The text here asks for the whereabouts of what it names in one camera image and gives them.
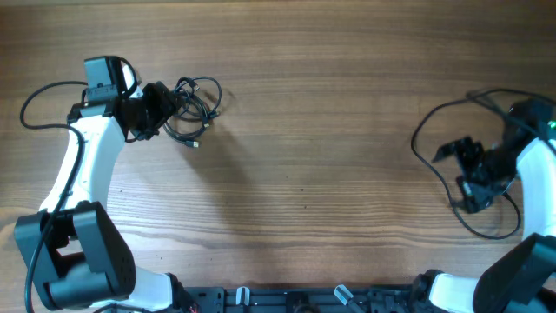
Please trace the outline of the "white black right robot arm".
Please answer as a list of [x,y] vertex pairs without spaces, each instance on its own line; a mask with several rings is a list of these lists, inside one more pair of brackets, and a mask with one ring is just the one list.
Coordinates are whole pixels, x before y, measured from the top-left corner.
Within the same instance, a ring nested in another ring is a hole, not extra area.
[[450,204],[469,213],[489,207],[515,180],[522,189],[517,226],[522,239],[478,278],[428,270],[414,280],[407,307],[412,312],[553,312],[555,293],[545,286],[555,275],[554,101],[529,97],[508,112],[483,98],[479,106],[504,121],[498,146],[484,149],[471,137],[441,145],[434,157],[455,157],[462,198]]

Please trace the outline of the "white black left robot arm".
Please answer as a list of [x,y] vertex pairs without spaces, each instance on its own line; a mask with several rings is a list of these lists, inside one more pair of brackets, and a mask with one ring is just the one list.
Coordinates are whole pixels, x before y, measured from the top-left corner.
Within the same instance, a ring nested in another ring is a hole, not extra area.
[[23,299],[49,310],[171,312],[187,294],[170,274],[136,266],[106,210],[123,146],[148,140],[176,112],[163,83],[142,84],[123,57],[89,58],[78,103],[63,127],[69,143],[37,213],[18,218],[14,238],[27,267]]

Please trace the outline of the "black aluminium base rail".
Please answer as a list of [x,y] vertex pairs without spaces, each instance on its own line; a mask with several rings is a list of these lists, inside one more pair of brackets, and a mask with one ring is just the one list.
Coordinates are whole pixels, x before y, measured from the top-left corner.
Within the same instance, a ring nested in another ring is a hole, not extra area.
[[379,285],[366,289],[224,289],[189,287],[177,296],[179,312],[295,313],[295,312],[435,312],[415,296],[409,285]]

